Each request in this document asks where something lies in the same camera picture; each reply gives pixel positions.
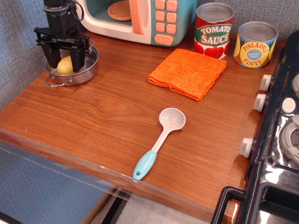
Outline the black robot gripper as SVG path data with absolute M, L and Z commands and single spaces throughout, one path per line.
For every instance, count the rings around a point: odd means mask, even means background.
M 60 50 L 70 51 L 72 68 L 78 72 L 85 64 L 85 53 L 90 52 L 89 36 L 79 29 L 80 19 L 74 3 L 45 4 L 48 27 L 36 27 L 37 45 L 52 68 L 61 61 Z

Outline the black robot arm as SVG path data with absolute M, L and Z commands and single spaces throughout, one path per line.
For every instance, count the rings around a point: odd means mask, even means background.
M 79 24 L 84 19 L 84 12 L 79 18 L 76 7 L 80 4 L 76 0 L 43 1 L 43 10 L 49 26 L 34 29 L 37 45 L 42 48 L 52 68 L 56 68 L 61 61 L 61 50 L 69 51 L 73 71 L 77 72 L 85 64 L 85 55 L 91 52 L 90 36 L 79 29 Z

